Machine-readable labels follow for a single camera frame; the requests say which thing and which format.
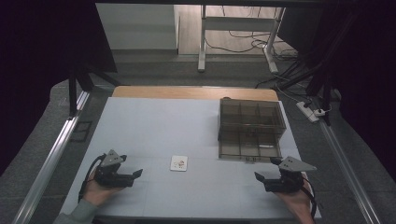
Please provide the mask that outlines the black metal stand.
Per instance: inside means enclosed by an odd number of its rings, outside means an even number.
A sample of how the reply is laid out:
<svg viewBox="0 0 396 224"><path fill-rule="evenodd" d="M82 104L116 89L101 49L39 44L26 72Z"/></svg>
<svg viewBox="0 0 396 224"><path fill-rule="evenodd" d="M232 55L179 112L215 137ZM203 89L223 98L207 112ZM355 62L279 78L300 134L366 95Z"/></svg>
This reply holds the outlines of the black metal stand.
<svg viewBox="0 0 396 224"><path fill-rule="evenodd" d="M69 119L73 119L78 113L77 84L83 91L90 92L93 89L93 82L90 73L97 75L99 78L118 87L120 82L99 68L88 63L78 63L74 65L69 72L68 89L69 89Z"/></svg>
<svg viewBox="0 0 396 224"><path fill-rule="evenodd" d="M335 61L337 50L340 49L356 18L357 14L353 11L341 13L339 16L326 16L327 22L320 22L318 27L328 28L328 33L322 34L318 43L298 62L298 64L308 65L308 70L297 77L275 85L276 90L285 91L310 77L308 86L305 88L305 95L307 97L316 96L320 90L323 90L321 106L324 110L324 120L328 126L331 125L329 120L332 85L330 68Z"/></svg>

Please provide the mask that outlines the smoky clear drawer cabinet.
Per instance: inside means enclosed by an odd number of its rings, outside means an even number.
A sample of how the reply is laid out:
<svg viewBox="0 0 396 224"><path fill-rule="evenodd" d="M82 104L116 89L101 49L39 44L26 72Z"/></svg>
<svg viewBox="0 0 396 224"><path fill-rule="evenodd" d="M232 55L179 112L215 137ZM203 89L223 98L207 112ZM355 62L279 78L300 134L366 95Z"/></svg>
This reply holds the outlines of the smoky clear drawer cabinet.
<svg viewBox="0 0 396 224"><path fill-rule="evenodd" d="M279 102L222 98L219 101L219 134L225 132L266 133L278 140L286 131Z"/></svg>

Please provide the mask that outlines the smoky clear divided drawer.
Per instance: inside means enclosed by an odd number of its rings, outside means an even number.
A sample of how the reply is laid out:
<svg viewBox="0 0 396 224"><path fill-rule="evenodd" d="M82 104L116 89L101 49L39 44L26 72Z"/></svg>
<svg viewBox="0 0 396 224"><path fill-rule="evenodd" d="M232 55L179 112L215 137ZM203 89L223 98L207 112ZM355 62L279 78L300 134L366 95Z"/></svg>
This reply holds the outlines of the smoky clear divided drawer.
<svg viewBox="0 0 396 224"><path fill-rule="evenodd" d="M279 140L266 133L225 132L219 138L219 158L223 160L269 162L281 156ZM260 148L259 145L274 145Z"/></svg>

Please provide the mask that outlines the white metal desk frame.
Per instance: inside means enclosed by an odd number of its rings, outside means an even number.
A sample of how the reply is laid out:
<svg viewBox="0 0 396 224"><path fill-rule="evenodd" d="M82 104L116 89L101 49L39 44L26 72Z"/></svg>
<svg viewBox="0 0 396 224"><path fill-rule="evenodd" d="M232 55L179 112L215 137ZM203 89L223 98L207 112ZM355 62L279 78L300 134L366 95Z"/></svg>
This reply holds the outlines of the white metal desk frame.
<svg viewBox="0 0 396 224"><path fill-rule="evenodd" d="M284 7L277 7L275 17L268 18L237 18L237 17L207 17L206 6L201 6L201 39L198 58L198 71L205 71L205 32L210 31L238 31L238 32L269 32L269 39L262 47L269 70L277 74L278 69L272 54L277 31L281 23Z"/></svg>

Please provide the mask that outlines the person's right hand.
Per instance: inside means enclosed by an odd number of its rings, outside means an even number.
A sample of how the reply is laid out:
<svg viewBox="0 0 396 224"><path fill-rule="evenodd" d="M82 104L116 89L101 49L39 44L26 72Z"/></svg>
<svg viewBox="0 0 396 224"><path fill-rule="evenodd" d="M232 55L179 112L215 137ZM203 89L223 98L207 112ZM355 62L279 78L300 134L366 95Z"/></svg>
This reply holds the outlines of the person's right hand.
<svg viewBox="0 0 396 224"><path fill-rule="evenodd" d="M294 193L276 192L276 196L300 224L315 224L311 216L310 199L302 190Z"/></svg>

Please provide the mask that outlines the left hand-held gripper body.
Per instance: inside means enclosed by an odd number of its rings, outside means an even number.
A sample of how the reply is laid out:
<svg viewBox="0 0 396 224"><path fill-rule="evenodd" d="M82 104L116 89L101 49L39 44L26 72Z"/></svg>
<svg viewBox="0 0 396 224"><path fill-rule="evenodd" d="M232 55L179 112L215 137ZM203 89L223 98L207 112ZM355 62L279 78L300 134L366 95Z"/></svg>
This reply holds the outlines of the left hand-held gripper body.
<svg viewBox="0 0 396 224"><path fill-rule="evenodd" d="M120 156L114 149L110 149L96 168L93 179L105 188L131 187L134 183L134 176L118 173L120 165L125 160L125 155Z"/></svg>

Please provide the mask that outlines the white power strip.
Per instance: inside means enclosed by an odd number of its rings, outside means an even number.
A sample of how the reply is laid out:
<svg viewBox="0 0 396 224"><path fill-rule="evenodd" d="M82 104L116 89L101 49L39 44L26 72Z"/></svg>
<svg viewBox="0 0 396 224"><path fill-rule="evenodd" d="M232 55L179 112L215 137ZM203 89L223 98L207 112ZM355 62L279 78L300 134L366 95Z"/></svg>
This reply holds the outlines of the white power strip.
<svg viewBox="0 0 396 224"><path fill-rule="evenodd" d="M305 102L298 102L296 106L313 123L319 121L319 117L323 117L326 114L324 109L312 110Z"/></svg>

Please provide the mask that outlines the pale blue table mat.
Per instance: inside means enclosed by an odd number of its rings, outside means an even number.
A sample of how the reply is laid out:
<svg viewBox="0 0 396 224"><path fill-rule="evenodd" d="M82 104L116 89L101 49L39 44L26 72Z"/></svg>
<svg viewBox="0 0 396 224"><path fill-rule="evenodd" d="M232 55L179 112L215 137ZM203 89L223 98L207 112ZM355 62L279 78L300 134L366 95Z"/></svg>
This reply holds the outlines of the pale blue table mat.
<svg viewBox="0 0 396 224"><path fill-rule="evenodd" d="M217 100L110 97L62 207L78 204L93 160L114 149L127 160L120 172L142 169L133 186L99 210L107 217L172 219L273 219L290 212L254 173L277 178L271 163L219 158ZM171 157L187 156L186 172L170 170Z"/></svg>

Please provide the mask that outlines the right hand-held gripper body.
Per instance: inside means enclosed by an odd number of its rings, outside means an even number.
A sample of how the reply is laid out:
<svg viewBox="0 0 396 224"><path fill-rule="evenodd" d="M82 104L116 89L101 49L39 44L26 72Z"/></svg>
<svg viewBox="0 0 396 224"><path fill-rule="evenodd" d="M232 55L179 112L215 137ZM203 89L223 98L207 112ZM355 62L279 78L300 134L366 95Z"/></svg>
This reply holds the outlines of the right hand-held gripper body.
<svg viewBox="0 0 396 224"><path fill-rule="evenodd" d="M271 158L270 162L276 165L280 172L280 178L264 178L262 183L265 190L270 192L297 192L304 185L303 172L316 171L317 167L304 161L288 156L285 159Z"/></svg>

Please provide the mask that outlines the aluminium rail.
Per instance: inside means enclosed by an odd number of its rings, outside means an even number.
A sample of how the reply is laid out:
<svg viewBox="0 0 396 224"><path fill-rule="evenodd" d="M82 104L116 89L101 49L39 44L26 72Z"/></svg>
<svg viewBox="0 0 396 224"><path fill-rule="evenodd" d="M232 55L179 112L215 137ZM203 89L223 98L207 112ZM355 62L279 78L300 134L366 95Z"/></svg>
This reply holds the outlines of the aluminium rail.
<svg viewBox="0 0 396 224"><path fill-rule="evenodd" d="M24 198L19 211L14 217L11 224L29 224L39 201L50 182L50 178L56 169L56 166L62 157L67 142L75 129L82 110L90 97L90 93L83 91L76 100L77 112L75 116L67 119L57 136L48 157L45 159L40 171L38 172L35 181L30 187L26 197Z"/></svg>
<svg viewBox="0 0 396 224"><path fill-rule="evenodd" d="M366 224L382 224L375 207L371 202L366 190L356 176L348 158L338 141L331 126L328 126L325 121L321 121L319 126L332 150L334 158L340 167L343 176L353 193L359 209L365 219Z"/></svg>

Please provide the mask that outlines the small white card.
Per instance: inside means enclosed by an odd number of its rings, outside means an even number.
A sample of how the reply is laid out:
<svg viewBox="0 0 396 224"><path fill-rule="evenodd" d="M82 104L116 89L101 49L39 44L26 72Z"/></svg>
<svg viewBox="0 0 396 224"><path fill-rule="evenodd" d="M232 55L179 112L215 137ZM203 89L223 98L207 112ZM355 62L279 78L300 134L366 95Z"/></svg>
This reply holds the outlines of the small white card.
<svg viewBox="0 0 396 224"><path fill-rule="evenodd" d="M188 157L177 156L171 157L170 170L175 172L186 172L188 169Z"/></svg>

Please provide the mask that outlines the black curtain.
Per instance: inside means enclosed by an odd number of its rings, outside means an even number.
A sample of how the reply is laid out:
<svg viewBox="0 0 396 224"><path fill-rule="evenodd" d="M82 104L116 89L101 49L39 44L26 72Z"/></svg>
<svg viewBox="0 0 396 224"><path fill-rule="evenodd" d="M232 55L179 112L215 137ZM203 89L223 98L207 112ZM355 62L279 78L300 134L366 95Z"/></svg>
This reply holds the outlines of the black curtain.
<svg viewBox="0 0 396 224"><path fill-rule="evenodd" d="M0 175L51 88L86 65L117 70L95 0L0 0Z"/></svg>
<svg viewBox="0 0 396 224"><path fill-rule="evenodd" d="M285 10L278 36L319 63L347 22L347 0ZM343 118L396 179L396 0L353 0L358 17L326 69L341 93Z"/></svg>

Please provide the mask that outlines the wooden table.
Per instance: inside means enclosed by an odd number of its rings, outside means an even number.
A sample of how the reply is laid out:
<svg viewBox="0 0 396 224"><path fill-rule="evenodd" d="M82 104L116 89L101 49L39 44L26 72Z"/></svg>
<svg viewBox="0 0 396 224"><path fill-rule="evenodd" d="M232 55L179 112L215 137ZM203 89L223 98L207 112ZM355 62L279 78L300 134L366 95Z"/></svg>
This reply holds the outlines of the wooden table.
<svg viewBox="0 0 396 224"><path fill-rule="evenodd" d="M224 97L241 100L277 101L273 90L221 88L221 87L171 87L171 86L119 86L113 97L155 99L205 99L217 100Z"/></svg>

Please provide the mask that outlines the person's left hand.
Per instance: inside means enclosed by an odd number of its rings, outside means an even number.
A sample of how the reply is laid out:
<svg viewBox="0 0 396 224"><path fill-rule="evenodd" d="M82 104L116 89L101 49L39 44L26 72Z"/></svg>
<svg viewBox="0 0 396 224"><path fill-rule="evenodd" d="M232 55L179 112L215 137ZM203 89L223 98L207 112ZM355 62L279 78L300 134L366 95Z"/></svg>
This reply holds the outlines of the person's left hand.
<svg viewBox="0 0 396 224"><path fill-rule="evenodd" d="M95 206L101 206L113 194L120 192L121 190L122 190L122 188L107 188L107 187L100 186L94 180L94 172L92 172L88 177L88 181L87 181L86 187L83 191L82 198L85 201L87 201Z"/></svg>

